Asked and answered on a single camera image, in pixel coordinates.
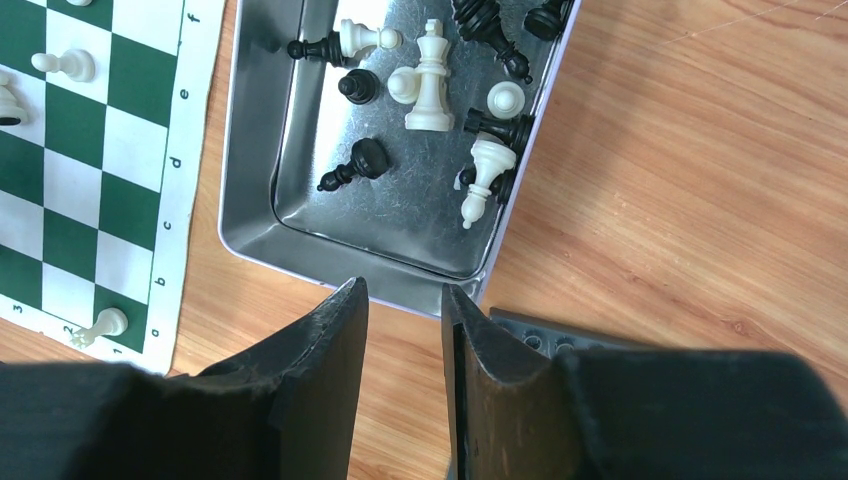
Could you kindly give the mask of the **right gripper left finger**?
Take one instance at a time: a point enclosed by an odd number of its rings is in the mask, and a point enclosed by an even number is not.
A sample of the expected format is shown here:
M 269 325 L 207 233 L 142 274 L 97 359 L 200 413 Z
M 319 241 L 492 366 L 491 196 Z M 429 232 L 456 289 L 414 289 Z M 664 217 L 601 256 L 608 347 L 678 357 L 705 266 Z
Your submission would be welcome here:
M 343 479 L 368 330 L 366 281 L 196 375 L 127 363 L 1 368 L 5 479 Z

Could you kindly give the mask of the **grey lego baseplate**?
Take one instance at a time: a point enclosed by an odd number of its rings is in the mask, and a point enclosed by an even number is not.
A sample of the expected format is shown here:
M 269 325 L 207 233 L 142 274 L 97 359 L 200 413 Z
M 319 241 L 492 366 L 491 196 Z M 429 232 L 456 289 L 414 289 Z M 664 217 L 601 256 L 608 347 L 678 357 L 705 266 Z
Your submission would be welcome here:
M 499 308 L 491 308 L 489 318 L 509 331 L 526 346 L 549 358 L 567 350 L 647 350 L 655 348 L 655 345 Z

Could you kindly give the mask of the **metal tin box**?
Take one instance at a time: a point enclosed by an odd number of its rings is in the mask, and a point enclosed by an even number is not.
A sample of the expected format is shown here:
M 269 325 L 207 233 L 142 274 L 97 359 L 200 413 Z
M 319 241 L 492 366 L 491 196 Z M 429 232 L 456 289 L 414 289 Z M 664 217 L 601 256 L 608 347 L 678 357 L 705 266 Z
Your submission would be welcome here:
M 406 108 L 387 94 L 353 105 L 337 91 L 341 69 L 286 53 L 289 42 L 322 38 L 344 19 L 403 35 L 397 50 L 362 61 L 381 78 L 417 60 L 414 41 L 428 19 L 443 23 L 450 131 L 406 130 Z M 223 245 L 331 288 L 363 277 L 373 300 L 421 315 L 440 313 L 446 283 L 480 300 L 511 208 L 489 206 L 464 229 L 457 176 L 472 160 L 466 114 L 505 78 L 492 48 L 461 38 L 449 1 L 240 2 L 222 161 Z M 321 177 L 346 164 L 362 138 L 383 146 L 389 170 L 318 191 Z

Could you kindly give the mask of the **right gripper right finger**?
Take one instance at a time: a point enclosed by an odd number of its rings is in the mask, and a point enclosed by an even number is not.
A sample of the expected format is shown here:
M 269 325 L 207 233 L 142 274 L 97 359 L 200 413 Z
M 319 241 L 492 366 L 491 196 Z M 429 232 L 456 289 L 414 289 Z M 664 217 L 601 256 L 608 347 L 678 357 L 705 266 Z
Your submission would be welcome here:
M 451 479 L 843 479 L 847 416 L 803 359 L 600 336 L 545 354 L 442 290 Z

